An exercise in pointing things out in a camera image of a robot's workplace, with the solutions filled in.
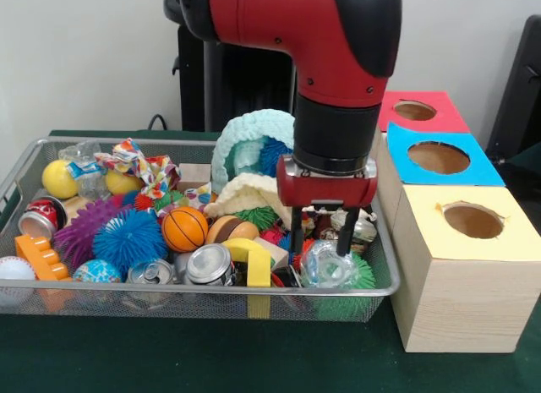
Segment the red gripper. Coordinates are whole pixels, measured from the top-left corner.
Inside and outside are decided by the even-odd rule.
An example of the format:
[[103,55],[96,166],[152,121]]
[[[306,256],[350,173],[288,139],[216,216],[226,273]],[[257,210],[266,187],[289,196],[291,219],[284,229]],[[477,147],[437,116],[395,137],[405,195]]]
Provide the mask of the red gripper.
[[304,233],[302,208],[308,206],[337,206],[346,210],[344,225],[339,231],[336,253],[350,253],[359,207],[369,205],[377,189],[377,167],[369,158],[364,168],[350,176],[328,176],[296,164],[292,155],[280,156],[276,164],[276,181],[280,201],[292,208],[290,254],[302,253]]

